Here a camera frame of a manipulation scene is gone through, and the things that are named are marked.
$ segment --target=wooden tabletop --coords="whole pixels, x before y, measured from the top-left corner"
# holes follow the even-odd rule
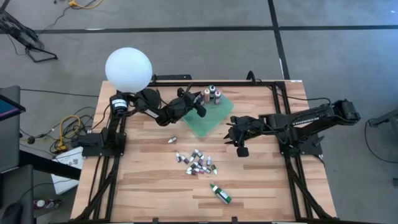
[[[302,82],[286,81],[287,95],[305,98]],[[177,97],[177,87],[158,87],[162,98],[170,101]],[[202,87],[192,87],[200,91]],[[239,221],[295,220],[285,162],[279,154],[274,136],[259,136],[246,142],[249,157],[238,157],[233,145],[224,144],[230,116],[252,116],[275,113],[270,89],[259,86],[221,87],[222,93],[233,103],[232,113],[205,138],[198,138],[181,120],[177,124],[160,127],[146,114],[135,114],[127,119],[127,144],[121,158],[112,212],[113,222],[160,221]],[[94,123],[103,116],[109,97],[116,90],[103,82]],[[289,99],[292,112],[308,109],[306,101]],[[106,122],[102,122],[96,132]],[[172,137],[175,144],[167,144]],[[190,157],[194,149],[211,156],[218,175],[187,175],[187,165],[177,163],[175,151]],[[325,169],[313,156],[302,156],[303,168],[309,191],[330,215],[335,209],[326,178]],[[80,176],[71,218],[78,216],[88,203],[91,182],[97,157],[86,159]],[[225,205],[216,198],[209,184],[221,187],[232,197]],[[305,216],[302,196],[297,189],[302,216]],[[106,200],[103,200],[101,216],[104,217]]]

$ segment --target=computer screen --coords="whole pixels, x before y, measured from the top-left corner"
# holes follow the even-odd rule
[[[23,113],[25,108],[9,98],[0,95],[0,121]]]

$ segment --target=white lamp globe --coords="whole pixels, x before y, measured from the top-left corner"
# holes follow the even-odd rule
[[[115,50],[105,64],[106,78],[121,92],[143,90],[152,78],[152,64],[140,50],[124,47]]]

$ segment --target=green plastic tray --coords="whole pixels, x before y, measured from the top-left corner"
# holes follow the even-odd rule
[[[217,126],[234,108],[234,104],[224,95],[221,95],[221,101],[218,105],[214,100],[205,103],[206,116],[204,118],[197,115],[196,110],[191,110],[183,117],[184,121],[199,136],[206,136],[215,126]]]

